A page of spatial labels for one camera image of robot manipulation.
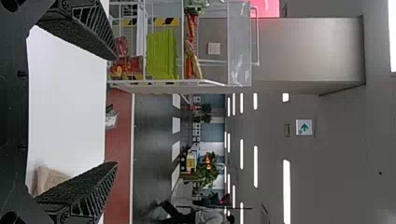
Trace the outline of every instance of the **fluorescent light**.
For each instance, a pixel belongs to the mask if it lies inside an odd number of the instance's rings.
[[[259,187],[259,149],[257,147],[254,147],[253,149],[253,183],[254,183],[254,187],[258,188]]]
[[[290,100],[290,95],[288,93],[282,93],[282,102],[286,103]]]
[[[230,133],[228,133],[227,141],[228,141],[228,153],[231,153],[231,134]]]
[[[241,155],[239,156],[240,157],[240,166],[241,166],[241,170],[243,170],[244,169],[244,140],[243,139],[241,139],[241,141],[239,142],[239,148],[240,148],[240,152],[241,152]]]
[[[241,114],[244,113],[244,93],[241,92],[241,94],[239,94],[239,103],[240,103],[240,108],[239,108],[239,112],[241,112]]]
[[[230,97],[228,97],[227,98],[227,115],[228,115],[228,117],[230,117],[231,116],[231,100],[230,100]]]
[[[388,0],[390,71],[396,72],[396,1]]]
[[[290,224],[290,162],[283,160],[283,222]]]
[[[227,183],[227,166],[224,166],[224,183]]]
[[[235,194],[236,194],[236,189],[235,189],[235,185],[233,185],[233,208],[235,208],[235,202],[236,202],[236,199],[235,199]]]
[[[227,132],[224,132],[224,148],[227,148]]]
[[[244,224],[244,222],[245,222],[245,209],[244,209],[244,203],[240,203],[240,204],[239,204],[239,207],[241,208],[241,209],[239,210],[239,212],[240,212],[240,218],[241,218],[240,224]]]
[[[259,96],[257,93],[253,93],[253,109],[257,110],[259,108]]]
[[[228,184],[227,192],[231,193],[231,175],[230,174],[227,175],[227,181],[228,181],[227,182],[227,184]]]
[[[235,116],[235,93],[233,93],[233,116]]]

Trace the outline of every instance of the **display stand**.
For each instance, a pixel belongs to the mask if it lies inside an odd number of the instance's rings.
[[[128,56],[142,57],[140,76],[133,78],[112,78],[107,83],[124,91],[133,91],[135,87],[249,87],[252,83],[251,66],[259,65],[251,60],[251,8],[247,2],[227,2],[205,8],[205,13],[216,12],[227,19],[227,61],[198,59],[204,66],[225,66],[227,83],[202,78],[187,79],[185,70],[185,38],[188,30],[185,15],[185,0],[141,0],[136,2],[111,2],[110,19],[115,37],[125,36],[128,40]],[[175,20],[174,24],[160,25],[158,20]],[[193,41],[195,54],[198,55],[199,31],[195,29],[196,39]],[[259,37],[256,30],[256,43]],[[160,49],[169,48],[166,52]]]

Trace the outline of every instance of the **white panel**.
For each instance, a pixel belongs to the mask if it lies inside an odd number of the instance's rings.
[[[245,209],[244,209],[244,203],[240,203],[239,207],[241,208],[239,210],[239,218],[241,219],[240,224],[244,224],[245,223]]]
[[[227,141],[228,141],[228,153],[231,153],[231,134],[230,133],[228,133],[228,138],[227,138]]]
[[[179,94],[173,94],[173,106],[180,109],[180,95]]]
[[[253,148],[253,185],[255,188],[259,187],[259,149]]]
[[[241,168],[241,170],[243,170],[244,169],[244,140],[243,139],[241,139],[241,141],[239,141],[239,152],[240,152],[240,155],[239,155],[239,159],[240,159],[240,168]]]
[[[224,156],[224,147],[222,142],[201,142],[200,154],[204,155],[206,152],[215,152],[217,155]]]
[[[180,132],[180,118],[172,118],[172,133]]]
[[[224,132],[224,148],[227,148],[227,132]]]
[[[225,123],[225,118],[224,117],[212,117],[212,120],[210,120],[210,123]]]
[[[239,94],[239,112],[244,113],[244,93]]]
[[[290,224],[290,162],[283,161],[283,222]]]
[[[236,204],[236,187],[233,185],[233,208],[235,208]]]
[[[282,93],[282,102],[286,103],[290,99],[290,95],[288,93]]]
[[[224,166],[224,183],[227,183],[227,166]]]
[[[229,194],[231,194],[231,175],[230,174],[228,174],[227,175],[227,192],[229,193]]]
[[[388,0],[390,71],[396,72],[396,1]]]
[[[179,177],[180,177],[180,164],[176,167],[175,171],[172,173],[172,190],[174,190]]]
[[[230,97],[227,98],[227,116],[231,116],[231,99]]]
[[[253,93],[253,109],[257,110],[259,108],[259,95],[257,93]]]
[[[233,116],[235,116],[235,93],[233,93]]]
[[[172,161],[174,161],[178,155],[180,155],[180,141],[172,145]]]

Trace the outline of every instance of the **shelf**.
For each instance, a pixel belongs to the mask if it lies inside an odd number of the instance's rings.
[[[211,7],[205,8],[205,12],[210,12]],[[201,67],[224,67],[226,70],[225,79],[227,83],[220,83],[214,80],[204,79],[186,79],[185,75],[185,38],[186,38],[186,18],[184,0],[160,0],[149,1],[141,0],[139,2],[110,2],[110,19],[112,22],[115,37],[126,36],[128,47],[130,48],[129,56],[143,56],[142,75],[139,80],[114,80],[110,79],[107,83],[115,87],[132,89],[135,87],[156,88],[156,87],[234,87],[251,85],[251,18],[250,4],[247,2],[228,2],[214,5],[215,11],[222,11],[227,19],[227,60],[209,60],[198,58]],[[161,26],[155,25],[154,21],[158,18],[178,19],[178,25]],[[128,25],[124,25],[124,20],[128,20]],[[194,52],[198,55],[199,48],[199,26],[196,27],[193,47]],[[149,36],[157,34],[163,30],[172,30],[177,43],[175,63],[163,63],[162,57],[153,58],[149,55],[156,55],[149,52],[153,43],[149,43]],[[152,66],[158,64],[174,64],[176,72],[168,70],[162,74],[162,71],[153,73]]]

